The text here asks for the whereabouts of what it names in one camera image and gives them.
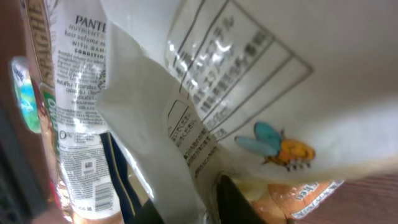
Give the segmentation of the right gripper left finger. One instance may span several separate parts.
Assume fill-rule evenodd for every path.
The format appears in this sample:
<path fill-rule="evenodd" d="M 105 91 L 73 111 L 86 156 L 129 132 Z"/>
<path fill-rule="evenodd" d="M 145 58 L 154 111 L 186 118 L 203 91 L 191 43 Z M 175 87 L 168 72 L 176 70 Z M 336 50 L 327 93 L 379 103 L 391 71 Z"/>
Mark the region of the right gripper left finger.
<path fill-rule="evenodd" d="M 132 224 L 164 224 L 151 200 L 148 200 L 135 214 Z"/>

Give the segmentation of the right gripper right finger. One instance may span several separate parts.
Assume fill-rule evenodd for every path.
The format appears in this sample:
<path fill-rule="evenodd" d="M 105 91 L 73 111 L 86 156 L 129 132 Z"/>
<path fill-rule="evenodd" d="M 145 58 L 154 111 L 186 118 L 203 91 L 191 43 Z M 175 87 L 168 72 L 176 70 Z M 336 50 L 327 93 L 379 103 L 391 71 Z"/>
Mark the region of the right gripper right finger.
<path fill-rule="evenodd" d="M 222 224 L 266 224 L 227 175 L 220 177 L 216 196 Z"/>

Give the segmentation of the yellow white snack bag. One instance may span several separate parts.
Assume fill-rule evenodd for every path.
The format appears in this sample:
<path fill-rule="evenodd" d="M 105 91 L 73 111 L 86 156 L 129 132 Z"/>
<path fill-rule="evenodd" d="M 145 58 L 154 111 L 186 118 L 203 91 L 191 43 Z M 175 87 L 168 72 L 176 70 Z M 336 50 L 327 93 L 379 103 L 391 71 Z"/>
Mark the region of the yellow white snack bag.
<path fill-rule="evenodd" d="M 396 1 L 102 1 L 112 168 L 164 223 L 221 223 L 227 175 L 265 222 L 397 170 Z"/>

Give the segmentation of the green white tissue pack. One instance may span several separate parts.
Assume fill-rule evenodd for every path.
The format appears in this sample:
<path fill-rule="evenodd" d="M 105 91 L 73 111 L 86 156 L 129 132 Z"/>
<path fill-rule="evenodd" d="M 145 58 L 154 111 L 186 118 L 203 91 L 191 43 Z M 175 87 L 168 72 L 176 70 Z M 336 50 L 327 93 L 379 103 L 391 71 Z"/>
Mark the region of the green white tissue pack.
<path fill-rule="evenodd" d="M 34 88 L 30 79 L 26 57 L 16 56 L 10 62 L 17 105 L 27 128 L 33 133 L 40 133 L 40 120 L 37 114 Z"/>

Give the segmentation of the white tube gold cap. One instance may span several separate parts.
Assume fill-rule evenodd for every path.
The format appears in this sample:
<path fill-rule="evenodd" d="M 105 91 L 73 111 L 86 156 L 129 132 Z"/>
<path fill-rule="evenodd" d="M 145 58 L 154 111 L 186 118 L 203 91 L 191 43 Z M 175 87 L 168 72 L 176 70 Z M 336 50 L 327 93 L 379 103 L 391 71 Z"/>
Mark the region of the white tube gold cap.
<path fill-rule="evenodd" d="M 75 223 L 119 223 L 95 108 L 106 87 L 106 15 L 97 0 L 62 0 L 54 7 L 53 69 L 60 168 Z"/>

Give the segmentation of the orange spaghetti pack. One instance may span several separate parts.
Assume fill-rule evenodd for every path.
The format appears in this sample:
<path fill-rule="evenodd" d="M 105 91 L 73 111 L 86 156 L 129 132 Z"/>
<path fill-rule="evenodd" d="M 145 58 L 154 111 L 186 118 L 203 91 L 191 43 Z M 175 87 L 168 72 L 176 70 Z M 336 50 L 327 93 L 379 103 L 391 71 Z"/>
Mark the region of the orange spaghetti pack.
<path fill-rule="evenodd" d="M 63 181 L 57 131 L 57 106 L 53 82 L 52 46 L 47 9 L 43 0 L 20 0 L 30 78 L 40 121 L 42 147 L 49 173 L 50 201 L 73 223 L 73 210 Z"/>

